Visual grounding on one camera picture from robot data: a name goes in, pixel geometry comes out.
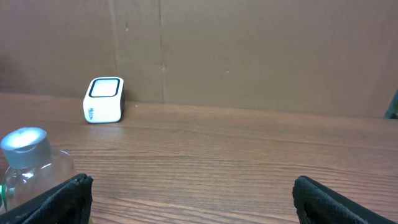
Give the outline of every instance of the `small white device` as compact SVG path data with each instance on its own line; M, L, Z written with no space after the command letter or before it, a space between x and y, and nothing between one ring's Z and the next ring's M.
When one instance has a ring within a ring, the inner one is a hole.
M88 86L83 111L89 123L120 121L124 110L124 81L118 77L100 77Z

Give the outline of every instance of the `beige wall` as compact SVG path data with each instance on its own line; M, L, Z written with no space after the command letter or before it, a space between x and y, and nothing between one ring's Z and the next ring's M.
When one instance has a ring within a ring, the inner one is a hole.
M396 0L3 0L0 91L382 116Z

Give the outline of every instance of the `tabletop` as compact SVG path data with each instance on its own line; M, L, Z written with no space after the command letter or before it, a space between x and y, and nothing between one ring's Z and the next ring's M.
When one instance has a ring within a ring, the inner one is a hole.
M94 223L298 223L300 175L398 222L396 121L127 102L88 124L82 102L1 93L0 136L45 129L94 178Z

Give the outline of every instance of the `bottle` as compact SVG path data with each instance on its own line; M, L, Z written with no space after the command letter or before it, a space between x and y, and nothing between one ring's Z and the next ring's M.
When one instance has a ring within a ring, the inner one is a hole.
M43 129L18 129L4 137L0 146L10 165L1 190L6 211L76 175L72 158L52 149Z

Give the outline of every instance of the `black object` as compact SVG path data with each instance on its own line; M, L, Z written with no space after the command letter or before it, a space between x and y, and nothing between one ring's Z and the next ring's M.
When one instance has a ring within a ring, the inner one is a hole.
M87 224L93 179L78 174L0 216L0 224Z
M306 176L295 181L293 198L300 224L394 224Z

